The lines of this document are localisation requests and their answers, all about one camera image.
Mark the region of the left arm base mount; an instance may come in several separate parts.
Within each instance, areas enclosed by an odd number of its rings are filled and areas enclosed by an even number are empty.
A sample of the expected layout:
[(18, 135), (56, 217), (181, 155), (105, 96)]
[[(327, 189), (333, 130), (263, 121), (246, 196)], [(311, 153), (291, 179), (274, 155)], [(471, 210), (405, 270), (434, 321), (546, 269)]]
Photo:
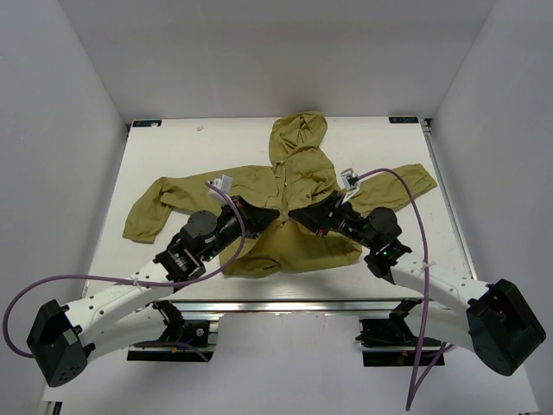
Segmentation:
[(165, 324), (161, 336), (129, 347), (128, 361), (200, 362), (213, 357), (219, 332), (218, 316), (182, 314), (175, 304), (160, 301), (154, 309)]

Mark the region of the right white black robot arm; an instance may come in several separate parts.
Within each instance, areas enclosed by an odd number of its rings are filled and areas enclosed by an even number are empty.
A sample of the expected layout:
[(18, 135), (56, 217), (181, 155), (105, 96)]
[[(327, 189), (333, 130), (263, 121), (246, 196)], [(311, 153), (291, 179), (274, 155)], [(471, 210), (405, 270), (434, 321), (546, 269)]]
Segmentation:
[(495, 373), (511, 376), (546, 339), (515, 284), (472, 280), (424, 261), (399, 241), (401, 227), (387, 207), (362, 216), (342, 193), (333, 192), (289, 217), (320, 237), (333, 231), (368, 248), (364, 261), (373, 276), (429, 295), (426, 310), (422, 300), (405, 298), (379, 331), (359, 335), (368, 347), (411, 344), (426, 322), (426, 337), (469, 350)]

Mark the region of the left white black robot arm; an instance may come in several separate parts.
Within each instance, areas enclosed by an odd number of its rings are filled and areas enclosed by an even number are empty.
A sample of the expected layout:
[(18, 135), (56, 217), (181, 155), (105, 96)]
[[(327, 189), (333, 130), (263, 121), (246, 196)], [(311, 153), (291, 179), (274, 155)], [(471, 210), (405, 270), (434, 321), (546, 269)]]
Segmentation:
[(118, 348), (150, 339), (178, 342), (183, 321), (167, 296), (197, 281), (206, 262), (235, 240), (257, 238), (278, 215), (234, 196), (220, 214), (191, 214), (167, 249), (123, 282), (65, 305), (55, 300), (43, 304), (27, 344), (47, 384), (65, 385), (89, 362)]

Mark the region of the olive green hooded jacket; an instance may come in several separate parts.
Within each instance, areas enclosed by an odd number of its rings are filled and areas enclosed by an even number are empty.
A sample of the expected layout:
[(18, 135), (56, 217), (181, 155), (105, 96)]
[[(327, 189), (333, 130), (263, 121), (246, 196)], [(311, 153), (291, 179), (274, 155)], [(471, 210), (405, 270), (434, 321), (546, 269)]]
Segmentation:
[[(236, 240), (219, 255), (227, 266), (224, 274), (263, 278), (279, 271), (319, 271), (357, 262), (360, 244), (334, 232), (317, 237), (288, 216), (289, 211), (322, 201), (340, 189), (334, 165), (320, 147), (326, 132), (327, 120), (318, 111), (279, 118), (269, 139), (270, 165), (225, 170), (233, 179), (232, 195), (257, 207), (274, 208), (280, 215), (258, 239)], [(154, 242), (175, 209), (186, 214), (219, 213), (220, 205), (205, 183), (221, 174), (215, 170), (157, 179), (130, 209), (124, 238)]]

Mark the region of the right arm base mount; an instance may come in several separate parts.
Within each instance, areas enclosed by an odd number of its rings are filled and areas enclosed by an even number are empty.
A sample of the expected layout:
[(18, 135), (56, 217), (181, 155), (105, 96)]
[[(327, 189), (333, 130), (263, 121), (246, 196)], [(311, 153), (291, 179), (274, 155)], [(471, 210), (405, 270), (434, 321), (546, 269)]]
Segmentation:
[(383, 317), (359, 320), (359, 335), (365, 367), (412, 367), (415, 362), (418, 329), (410, 329), (405, 318), (422, 304), (421, 299), (404, 299)]

